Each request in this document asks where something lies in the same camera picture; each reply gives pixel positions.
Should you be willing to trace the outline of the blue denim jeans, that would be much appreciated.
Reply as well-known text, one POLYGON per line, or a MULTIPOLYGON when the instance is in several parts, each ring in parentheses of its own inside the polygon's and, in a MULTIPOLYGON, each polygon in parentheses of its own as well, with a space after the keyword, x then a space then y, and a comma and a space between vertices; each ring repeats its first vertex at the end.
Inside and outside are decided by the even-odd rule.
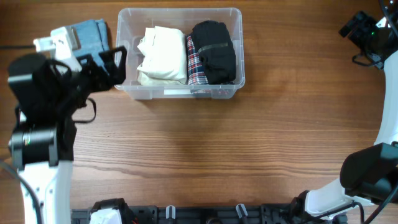
POLYGON ((104 62, 99 53, 108 51, 108 26, 104 19, 90 19, 81 23, 71 25, 74 29, 80 48, 73 50, 75 57, 91 54, 93 60, 100 67, 104 62))

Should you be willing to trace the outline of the cream cloth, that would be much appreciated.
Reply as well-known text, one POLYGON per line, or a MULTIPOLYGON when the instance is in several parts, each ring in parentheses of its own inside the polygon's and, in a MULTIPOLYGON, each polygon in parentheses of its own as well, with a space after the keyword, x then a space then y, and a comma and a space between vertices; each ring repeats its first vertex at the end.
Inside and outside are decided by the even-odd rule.
POLYGON ((187 84, 185 34, 179 29, 147 27, 137 48, 144 59, 137 67, 143 86, 187 84))

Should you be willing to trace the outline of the plaid shirt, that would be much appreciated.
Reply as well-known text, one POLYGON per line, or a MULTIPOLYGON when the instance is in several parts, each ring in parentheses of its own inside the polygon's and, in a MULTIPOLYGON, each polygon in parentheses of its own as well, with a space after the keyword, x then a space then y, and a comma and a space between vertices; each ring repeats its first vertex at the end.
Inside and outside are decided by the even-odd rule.
POLYGON ((203 66, 199 60, 199 56, 193 41, 191 34, 187 36, 187 72, 188 72, 188 84, 189 85, 209 85, 206 75, 204 74, 203 66))

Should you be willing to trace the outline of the black garment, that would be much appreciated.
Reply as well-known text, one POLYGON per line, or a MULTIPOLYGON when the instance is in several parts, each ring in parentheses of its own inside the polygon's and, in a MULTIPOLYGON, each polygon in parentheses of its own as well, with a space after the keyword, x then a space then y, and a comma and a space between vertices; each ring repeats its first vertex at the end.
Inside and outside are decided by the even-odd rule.
POLYGON ((193 27, 191 38, 210 85, 235 80, 236 53, 225 23, 200 22, 193 27))

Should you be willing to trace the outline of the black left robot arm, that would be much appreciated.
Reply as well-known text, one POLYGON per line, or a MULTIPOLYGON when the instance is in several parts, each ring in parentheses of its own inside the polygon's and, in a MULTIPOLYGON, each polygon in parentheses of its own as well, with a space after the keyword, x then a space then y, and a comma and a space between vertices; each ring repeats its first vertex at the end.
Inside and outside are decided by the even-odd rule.
POLYGON ((18 100, 16 126, 8 143, 21 183, 26 223, 70 223, 70 182, 76 110, 126 79, 127 50, 121 46, 78 57, 81 70, 42 53, 23 55, 9 68, 8 85, 18 100))

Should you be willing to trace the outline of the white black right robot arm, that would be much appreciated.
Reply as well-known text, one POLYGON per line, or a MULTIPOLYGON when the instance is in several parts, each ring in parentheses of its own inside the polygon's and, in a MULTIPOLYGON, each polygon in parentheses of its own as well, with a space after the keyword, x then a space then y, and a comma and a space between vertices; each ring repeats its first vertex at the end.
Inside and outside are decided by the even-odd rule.
POLYGON ((382 210, 397 202, 397 11, 381 20, 357 12, 339 31, 358 52, 343 68, 297 77, 298 94, 325 112, 320 130, 292 144, 291 161, 333 181, 294 208, 304 221, 331 220, 350 203, 382 210))

